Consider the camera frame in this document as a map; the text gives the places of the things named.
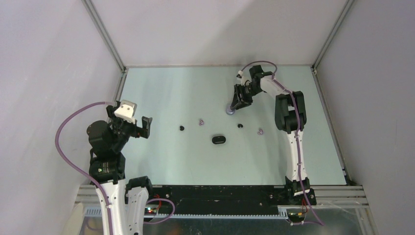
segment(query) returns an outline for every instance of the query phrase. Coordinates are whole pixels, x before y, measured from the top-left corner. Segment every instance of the small black object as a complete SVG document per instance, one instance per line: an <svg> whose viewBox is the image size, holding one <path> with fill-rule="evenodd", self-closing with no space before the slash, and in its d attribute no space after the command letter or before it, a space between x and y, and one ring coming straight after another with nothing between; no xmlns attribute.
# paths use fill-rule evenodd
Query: small black object
<svg viewBox="0 0 415 235"><path fill-rule="evenodd" d="M214 144L222 144L226 142L226 138L224 136L215 136L212 138L212 143Z"/></svg>

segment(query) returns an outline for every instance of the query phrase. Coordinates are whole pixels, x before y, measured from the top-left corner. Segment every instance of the gray white wall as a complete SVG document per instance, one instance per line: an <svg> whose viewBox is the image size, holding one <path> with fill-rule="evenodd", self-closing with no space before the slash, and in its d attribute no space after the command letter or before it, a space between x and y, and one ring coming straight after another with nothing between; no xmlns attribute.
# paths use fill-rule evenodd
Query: gray white wall
<svg viewBox="0 0 415 235"><path fill-rule="evenodd" d="M2 0L0 35L0 234L60 234L85 179L57 153L56 129L80 107L113 99L120 71L79 0ZM86 128L103 108L61 136L85 170Z"/></svg>
<svg viewBox="0 0 415 235"><path fill-rule="evenodd" d="M94 4L128 66L311 65L346 0L123 0Z"/></svg>
<svg viewBox="0 0 415 235"><path fill-rule="evenodd" d="M415 225L415 2L357 1L318 77L381 235Z"/></svg>

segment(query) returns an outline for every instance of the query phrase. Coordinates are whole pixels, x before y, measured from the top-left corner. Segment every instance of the table surface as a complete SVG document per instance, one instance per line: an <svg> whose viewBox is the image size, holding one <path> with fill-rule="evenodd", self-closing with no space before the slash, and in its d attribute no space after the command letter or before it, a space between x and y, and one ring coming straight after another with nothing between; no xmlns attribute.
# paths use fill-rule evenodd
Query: table surface
<svg viewBox="0 0 415 235"><path fill-rule="evenodd" d="M141 116L152 117L153 122L149 139L130 138L123 149L126 178L147 175L154 185L285 184L287 163L279 144L284 132L275 126L272 97L260 93L251 106L233 116L225 113L239 69L128 69L121 99L138 105L138 125ZM263 69L273 71L273 67ZM310 184L345 185L310 68L281 66L276 77L289 89L304 93L303 150ZM259 128L263 135L257 134ZM219 134L226 143L214 145L211 139Z"/></svg>

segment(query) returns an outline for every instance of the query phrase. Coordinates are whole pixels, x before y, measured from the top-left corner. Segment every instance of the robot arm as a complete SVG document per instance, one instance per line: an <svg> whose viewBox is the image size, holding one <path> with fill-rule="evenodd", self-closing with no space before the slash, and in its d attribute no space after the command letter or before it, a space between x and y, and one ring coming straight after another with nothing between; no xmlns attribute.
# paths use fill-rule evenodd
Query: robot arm
<svg viewBox="0 0 415 235"><path fill-rule="evenodd" d="M239 72L238 76L241 78L241 84L234 86L233 100L227 108L229 115L234 114L238 109L250 106L253 102L252 97L262 91L268 93L275 100L275 123L278 130L284 131L284 145L287 156L287 172L285 177L285 187L290 191L292 197L303 194L299 182L302 181L305 186L305 192L310 191L310 184L307 178L303 160L302 150L302 135L304 125L307 122L304 96L302 92L292 92L296 100L295 105L300 115L300 130L298 132L298 141L300 147L300 169L301 179L298 173L299 170L299 150L297 149L297 140L295 131L298 126L297 117L294 110L289 110L293 107L293 102L290 95L285 92L275 80L272 79L272 72L264 72L261 65L253 66L249 69L251 81L243 76L243 72Z"/></svg>
<svg viewBox="0 0 415 235"><path fill-rule="evenodd" d="M87 129L92 146L89 174L104 188L109 201L107 206L97 188L104 235L142 235L144 208L149 194L152 194L152 185L146 176L131 179L126 184L125 158L121 153L130 137L147 139L150 136L152 118L142 117L142 127L138 127L134 119L136 106L126 100L117 101L116 106L107 107L110 123L96 121ZM107 207L111 209L111 224Z"/></svg>

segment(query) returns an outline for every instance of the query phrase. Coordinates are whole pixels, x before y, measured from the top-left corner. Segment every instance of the enclosure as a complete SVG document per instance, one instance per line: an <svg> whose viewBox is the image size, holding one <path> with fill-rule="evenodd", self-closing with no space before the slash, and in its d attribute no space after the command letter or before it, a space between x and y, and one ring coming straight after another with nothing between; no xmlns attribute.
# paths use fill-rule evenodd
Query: enclosure
<svg viewBox="0 0 415 235"><path fill-rule="evenodd" d="M414 10L410 0L4 2L0 230L102 234L95 187L53 139L79 108L125 99L139 123L153 118L150 137L122 151L126 179L148 176L178 209L144 234L410 234ZM265 209L288 164L275 100L262 92L225 112L238 71L258 60L304 94L303 157L325 226L286 223L301 205ZM86 129L106 118L95 107L62 131L62 150L83 170ZM226 142L213 144L217 135ZM203 197L218 202L201 208Z"/></svg>

